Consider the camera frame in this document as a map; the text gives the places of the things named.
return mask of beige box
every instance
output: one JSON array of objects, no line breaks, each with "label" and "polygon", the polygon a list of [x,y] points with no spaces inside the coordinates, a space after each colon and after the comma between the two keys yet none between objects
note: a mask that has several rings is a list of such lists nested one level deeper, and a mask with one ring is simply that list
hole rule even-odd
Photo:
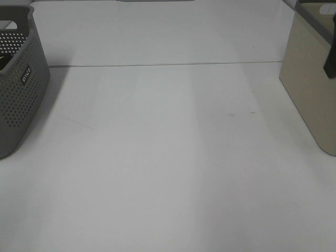
[{"label": "beige box", "polygon": [[334,22],[321,14],[323,4],[297,4],[280,80],[319,147],[336,156],[336,80],[323,68]]}]

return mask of black handle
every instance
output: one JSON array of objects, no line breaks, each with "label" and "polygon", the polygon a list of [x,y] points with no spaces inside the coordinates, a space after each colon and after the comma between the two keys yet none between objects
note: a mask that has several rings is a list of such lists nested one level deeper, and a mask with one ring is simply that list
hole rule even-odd
[{"label": "black handle", "polygon": [[327,61],[324,64],[324,70],[329,79],[336,78],[336,15],[333,18],[334,21],[334,39],[330,48]]}]

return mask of basket label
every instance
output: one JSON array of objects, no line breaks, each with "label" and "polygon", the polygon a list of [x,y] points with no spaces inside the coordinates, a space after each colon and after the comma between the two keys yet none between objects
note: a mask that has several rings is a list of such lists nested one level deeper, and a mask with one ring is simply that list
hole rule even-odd
[{"label": "basket label", "polygon": [[32,71],[32,69],[28,65],[26,70],[23,72],[23,74],[21,76],[21,83],[22,83],[23,86],[27,83],[27,81],[29,79],[29,76],[32,74],[31,71]]}]

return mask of gray plastic basket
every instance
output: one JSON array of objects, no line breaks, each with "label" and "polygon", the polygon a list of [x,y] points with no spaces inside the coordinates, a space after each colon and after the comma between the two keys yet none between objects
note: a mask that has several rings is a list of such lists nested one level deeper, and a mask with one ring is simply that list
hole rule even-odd
[{"label": "gray plastic basket", "polygon": [[12,57],[0,70],[0,158],[17,148],[49,83],[33,11],[30,6],[0,6],[0,20],[17,25],[16,29],[0,30],[0,53]]}]

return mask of white table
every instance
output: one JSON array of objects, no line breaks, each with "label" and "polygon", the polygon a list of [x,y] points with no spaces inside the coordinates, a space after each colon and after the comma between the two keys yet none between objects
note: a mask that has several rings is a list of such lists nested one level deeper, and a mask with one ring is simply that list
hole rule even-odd
[{"label": "white table", "polygon": [[[276,0],[34,6],[52,65],[279,61],[292,17]],[[334,251],[336,159],[280,66],[51,68],[25,141],[0,161],[0,251]]]}]

